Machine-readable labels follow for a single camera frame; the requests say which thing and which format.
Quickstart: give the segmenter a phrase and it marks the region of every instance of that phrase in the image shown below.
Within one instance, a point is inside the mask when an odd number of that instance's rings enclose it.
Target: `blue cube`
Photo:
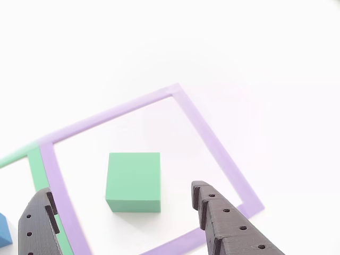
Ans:
[[[12,238],[7,219],[4,215],[0,214],[0,248],[12,244]]]

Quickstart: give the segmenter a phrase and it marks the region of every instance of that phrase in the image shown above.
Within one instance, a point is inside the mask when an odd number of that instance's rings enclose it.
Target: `green cube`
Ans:
[[[110,153],[106,201],[113,212],[160,212],[160,154]]]

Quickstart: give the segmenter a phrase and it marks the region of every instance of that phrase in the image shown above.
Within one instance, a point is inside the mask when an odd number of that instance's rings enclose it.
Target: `purple tape outline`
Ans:
[[[177,101],[238,193],[239,197],[243,201],[243,204],[238,206],[240,212],[245,217],[250,218],[264,209],[262,202],[242,175],[235,162],[233,162],[232,158],[199,113],[193,102],[177,83],[139,97],[128,103],[111,108],[86,120],[79,121],[38,140],[48,181],[56,200],[59,215],[65,228],[67,238],[75,255],[91,255],[92,253],[77,219],[71,199],[67,193],[53,144],[168,97],[173,97]],[[10,162],[18,159],[18,153],[15,152],[6,158],[6,162],[9,164]],[[206,238],[204,231],[200,228],[196,228],[170,242],[147,251],[142,255],[183,255],[205,244],[205,242]]]

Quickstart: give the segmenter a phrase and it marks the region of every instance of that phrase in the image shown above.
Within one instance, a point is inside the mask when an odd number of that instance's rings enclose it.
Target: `white table surface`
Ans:
[[[256,227],[285,254],[336,254],[340,3],[223,2],[1,1],[0,158],[179,82],[266,206]],[[55,148],[93,254],[140,254],[198,227],[193,180],[241,202],[171,98]],[[108,154],[122,151],[161,153],[161,214],[110,211]],[[0,170],[14,241],[1,255],[18,253],[34,193],[27,159]]]

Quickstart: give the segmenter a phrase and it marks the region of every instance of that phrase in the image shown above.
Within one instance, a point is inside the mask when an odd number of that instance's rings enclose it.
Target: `green tape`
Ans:
[[[30,163],[31,173],[34,181],[34,186],[36,191],[49,187],[44,162],[41,157],[39,147],[35,147],[27,153],[28,162]],[[59,215],[55,215],[55,219],[57,221],[60,233],[57,234],[57,238],[60,244],[60,247],[63,251],[64,255],[74,255],[72,248],[70,246],[69,240],[67,239],[62,221],[60,220]]]
[[[36,148],[38,144],[36,142],[32,142],[25,147],[22,147],[21,149],[7,155],[6,157],[0,159],[0,168],[9,165],[10,163],[13,163],[19,159],[22,159],[23,157],[26,157],[27,153]]]

